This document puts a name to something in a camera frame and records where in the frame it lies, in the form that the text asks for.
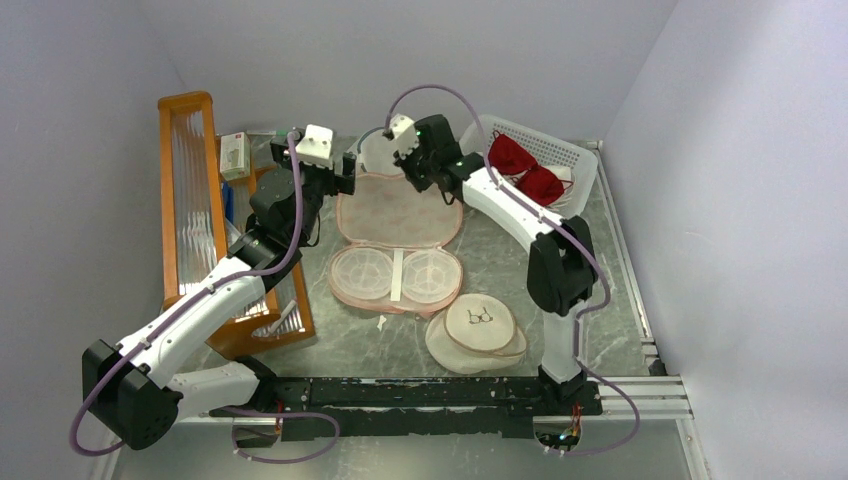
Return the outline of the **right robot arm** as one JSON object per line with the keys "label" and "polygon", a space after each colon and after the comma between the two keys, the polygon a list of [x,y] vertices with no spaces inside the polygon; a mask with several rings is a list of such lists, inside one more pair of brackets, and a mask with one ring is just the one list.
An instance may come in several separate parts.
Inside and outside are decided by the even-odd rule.
{"label": "right robot arm", "polygon": [[600,277],[586,222],[546,210],[487,167],[481,154],[463,153],[442,115],[396,115],[383,135],[416,191],[436,186],[446,204],[459,201],[485,214],[527,252],[527,292],[545,314],[539,398],[548,412],[565,413],[587,381],[576,316]]}

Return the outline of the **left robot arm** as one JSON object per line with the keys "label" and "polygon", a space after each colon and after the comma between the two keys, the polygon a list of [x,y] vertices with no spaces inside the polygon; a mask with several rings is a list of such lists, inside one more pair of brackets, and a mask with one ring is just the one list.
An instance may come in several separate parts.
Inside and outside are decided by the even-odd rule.
{"label": "left robot arm", "polygon": [[68,434],[75,453],[141,450],[187,417],[215,410],[261,416],[275,406],[275,375],[249,360],[177,374],[195,347],[294,270],[325,198],[355,190],[356,158],[337,146],[331,129],[308,125],[275,148],[279,167],[261,177],[247,230],[210,273],[143,328],[83,353],[83,402]]}

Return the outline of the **red bra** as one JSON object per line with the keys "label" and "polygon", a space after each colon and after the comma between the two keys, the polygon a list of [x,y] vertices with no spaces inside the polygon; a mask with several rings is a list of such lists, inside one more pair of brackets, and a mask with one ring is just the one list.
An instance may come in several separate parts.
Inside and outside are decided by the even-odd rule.
{"label": "red bra", "polygon": [[517,141],[495,131],[488,152],[491,166],[519,192],[540,206],[547,207],[562,193],[556,176]]}

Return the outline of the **floral mesh laundry bag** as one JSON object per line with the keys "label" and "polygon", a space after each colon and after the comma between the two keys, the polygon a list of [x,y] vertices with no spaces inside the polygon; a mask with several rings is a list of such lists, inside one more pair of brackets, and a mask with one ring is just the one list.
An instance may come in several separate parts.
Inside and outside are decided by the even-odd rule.
{"label": "floral mesh laundry bag", "polygon": [[437,190],[418,193],[401,176],[360,174],[336,203],[336,226],[348,245],[328,264],[342,303],[374,312],[428,317],[458,296],[463,267],[445,250],[459,233],[463,207]]}

